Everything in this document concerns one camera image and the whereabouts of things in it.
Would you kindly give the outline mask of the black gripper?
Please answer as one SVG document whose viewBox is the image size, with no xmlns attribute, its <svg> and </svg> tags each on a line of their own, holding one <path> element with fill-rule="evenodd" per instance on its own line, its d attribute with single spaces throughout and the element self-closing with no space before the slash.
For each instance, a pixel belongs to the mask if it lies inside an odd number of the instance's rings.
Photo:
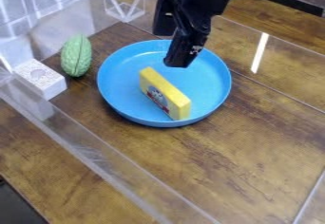
<svg viewBox="0 0 325 224">
<path fill-rule="evenodd" d="M 163 58 L 165 66 L 188 67 L 204 47 L 211 30 L 211 19 L 223 13 L 228 1 L 157 0 L 152 33 L 159 36 L 173 34 Z"/>
</svg>

